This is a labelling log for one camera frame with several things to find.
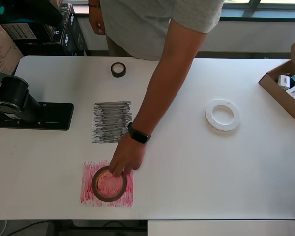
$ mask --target white foam ring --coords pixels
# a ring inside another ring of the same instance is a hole
[[[232,111],[234,118],[230,124],[221,124],[214,119],[213,109],[217,106],[225,106]],[[238,109],[236,108],[236,106],[234,104],[232,104],[226,100],[212,101],[211,103],[209,103],[207,105],[205,114],[206,114],[206,120],[208,121],[210,126],[212,126],[213,128],[215,128],[216,130],[219,130],[219,131],[226,132],[226,131],[234,130],[239,125],[239,122],[240,122]]]

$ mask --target gray pencil scribble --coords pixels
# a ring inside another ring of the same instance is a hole
[[[98,102],[93,107],[93,143],[117,143],[132,121],[131,101]]]

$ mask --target black box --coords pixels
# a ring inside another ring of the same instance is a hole
[[[48,0],[56,10],[60,11],[63,0]],[[55,27],[32,20],[26,13],[15,9],[8,14],[0,15],[0,23],[13,41],[23,43],[51,42]]]
[[[55,27],[53,26],[45,25],[40,22],[31,22],[31,20],[27,19],[14,23],[0,22],[4,30],[15,42],[50,42],[55,32]]]
[[[56,9],[60,10],[63,0],[49,0],[49,2],[54,6]]]
[[[63,15],[63,21],[69,26],[74,42],[80,51],[87,50],[87,44],[84,40],[82,30],[78,19],[75,17],[72,4],[64,3],[61,6],[60,13]]]
[[[24,55],[80,56],[67,23],[57,27],[52,42],[18,45]]]

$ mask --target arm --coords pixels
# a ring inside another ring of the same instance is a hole
[[[105,35],[105,25],[99,0],[88,0],[88,4],[90,6],[88,8],[89,22],[94,30],[94,33],[98,35]]]
[[[133,121],[134,129],[147,135],[152,134],[176,97],[205,38],[206,34],[187,29],[175,20],[171,21],[161,60]],[[127,132],[119,142],[110,163],[110,171],[114,176],[119,176],[123,169],[126,173],[138,169],[145,146],[131,139]]]

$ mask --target black smartwatch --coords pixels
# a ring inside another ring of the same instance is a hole
[[[132,139],[134,139],[135,141],[138,141],[142,144],[145,144],[149,141],[149,139],[151,138],[151,136],[149,135],[146,135],[144,133],[141,133],[140,131],[138,130],[135,130],[134,128],[132,128],[132,122],[130,122],[128,124],[128,132],[130,134],[130,137]]]

